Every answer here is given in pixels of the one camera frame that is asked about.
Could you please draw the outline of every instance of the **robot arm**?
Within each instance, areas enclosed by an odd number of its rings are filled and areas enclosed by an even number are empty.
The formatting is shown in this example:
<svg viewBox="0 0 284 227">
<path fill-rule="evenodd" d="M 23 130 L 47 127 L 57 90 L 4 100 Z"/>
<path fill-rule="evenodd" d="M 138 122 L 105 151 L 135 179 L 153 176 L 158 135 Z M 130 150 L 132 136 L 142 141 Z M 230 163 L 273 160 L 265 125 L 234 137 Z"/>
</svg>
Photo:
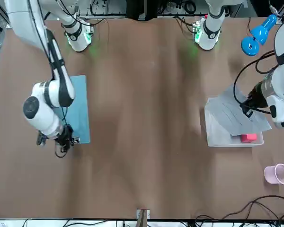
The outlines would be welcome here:
<svg viewBox="0 0 284 227">
<path fill-rule="evenodd" d="M 207 18 L 202 18 L 196 27 L 195 42 L 204 50 L 211 50 L 218 42 L 222 23 L 225 19 L 224 6 L 234 6 L 244 0 L 206 0 L 209 6 Z"/>
<path fill-rule="evenodd" d="M 68 107 L 75 98 L 74 87 L 64 65 L 54 35 L 45 25 L 38 0 L 6 0 L 10 23 L 20 39 L 46 54 L 52 71 L 52 79 L 37 83 L 23 105 L 27 121 L 39 130 L 45 139 L 53 139 L 66 152 L 75 142 L 70 125 L 63 125 L 53 112 L 54 107 Z"/>
<path fill-rule="evenodd" d="M 244 105 L 269 107 L 276 127 L 284 128 L 284 22 L 275 35 L 274 43 L 278 66 L 253 88 Z"/>
</svg>

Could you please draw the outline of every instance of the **brown table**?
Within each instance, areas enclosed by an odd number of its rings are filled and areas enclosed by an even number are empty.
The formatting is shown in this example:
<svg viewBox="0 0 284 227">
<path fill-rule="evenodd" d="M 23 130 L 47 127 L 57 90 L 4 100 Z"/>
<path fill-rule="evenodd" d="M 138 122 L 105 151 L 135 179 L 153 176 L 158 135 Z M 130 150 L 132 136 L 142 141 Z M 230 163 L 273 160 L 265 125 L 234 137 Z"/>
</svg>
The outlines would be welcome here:
<svg viewBox="0 0 284 227">
<path fill-rule="evenodd" d="M 207 98 L 255 59 L 240 48 L 247 22 L 226 19 L 219 43 L 205 52 L 175 19 L 103 21 L 82 53 L 49 22 L 69 74 L 87 76 L 91 143 L 63 159 L 52 141 L 36 146 L 22 114 L 33 85 L 51 76 L 45 55 L 8 31 L 0 55 L 0 217 L 135 218 L 145 208 L 151 218 L 221 218 L 258 196 L 284 196 L 284 186 L 263 178 L 265 166 L 284 163 L 284 130 L 265 132 L 255 148 L 206 143 Z M 275 31 L 259 55 L 273 48 Z M 272 57 L 260 68 L 274 65 Z M 261 79 L 251 67 L 240 88 L 248 93 Z M 263 203 L 284 213 L 284 201 Z M 270 217 L 255 205 L 250 218 Z"/>
</svg>

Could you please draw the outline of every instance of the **blue object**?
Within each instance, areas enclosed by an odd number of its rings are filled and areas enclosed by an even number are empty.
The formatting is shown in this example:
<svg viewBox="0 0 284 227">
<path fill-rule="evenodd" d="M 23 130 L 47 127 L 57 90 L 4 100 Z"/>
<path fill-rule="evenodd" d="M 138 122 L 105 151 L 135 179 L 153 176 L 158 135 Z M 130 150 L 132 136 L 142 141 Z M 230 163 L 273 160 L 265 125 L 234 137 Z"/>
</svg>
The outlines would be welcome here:
<svg viewBox="0 0 284 227">
<path fill-rule="evenodd" d="M 270 29 L 276 24 L 277 17 L 276 15 L 269 15 L 263 24 L 253 28 L 250 33 L 262 44 L 264 45 L 267 37 L 268 32 Z"/>
<path fill-rule="evenodd" d="M 261 45 L 265 44 L 268 33 L 270 29 L 276 24 L 276 21 L 276 15 L 272 14 L 269 15 L 261 25 L 253 28 L 250 31 L 253 37 L 247 36 L 241 42 L 241 48 L 243 52 L 249 56 L 256 55 L 260 50 L 258 42 Z"/>
<path fill-rule="evenodd" d="M 255 56 L 260 49 L 259 43 L 252 37 L 246 36 L 241 42 L 243 52 L 249 56 Z"/>
<path fill-rule="evenodd" d="M 80 137 L 80 143 L 90 143 L 89 112 L 87 104 L 86 76 L 70 77 L 75 88 L 75 99 L 68 107 L 66 121 L 74 129 L 73 136 Z M 61 108 L 53 110 L 60 119 L 63 118 Z"/>
</svg>

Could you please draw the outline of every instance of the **plastic cup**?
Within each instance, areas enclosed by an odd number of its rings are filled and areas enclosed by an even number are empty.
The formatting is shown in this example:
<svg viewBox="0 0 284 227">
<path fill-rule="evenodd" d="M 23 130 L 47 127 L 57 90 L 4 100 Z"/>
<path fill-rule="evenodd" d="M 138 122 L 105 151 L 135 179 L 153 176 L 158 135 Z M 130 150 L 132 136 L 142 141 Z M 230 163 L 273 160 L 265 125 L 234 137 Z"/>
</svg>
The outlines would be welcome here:
<svg viewBox="0 0 284 227">
<path fill-rule="evenodd" d="M 264 169 L 264 177 L 268 183 L 284 184 L 284 164 L 277 164 L 275 166 L 267 166 Z"/>
</svg>

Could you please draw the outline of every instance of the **blue board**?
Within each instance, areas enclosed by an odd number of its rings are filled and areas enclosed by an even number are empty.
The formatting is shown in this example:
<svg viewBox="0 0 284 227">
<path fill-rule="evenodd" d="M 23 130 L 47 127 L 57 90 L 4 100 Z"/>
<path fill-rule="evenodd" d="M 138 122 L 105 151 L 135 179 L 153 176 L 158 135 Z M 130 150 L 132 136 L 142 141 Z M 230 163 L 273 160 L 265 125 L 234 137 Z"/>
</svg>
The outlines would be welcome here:
<svg viewBox="0 0 284 227">
<path fill-rule="evenodd" d="M 73 136 L 80 137 L 80 143 L 90 143 L 89 134 L 89 111 L 87 105 L 86 76 L 70 77 L 75 88 L 75 100 L 68 107 L 66 121 L 74 129 Z M 61 108 L 53 110 L 60 119 L 63 119 Z"/>
</svg>

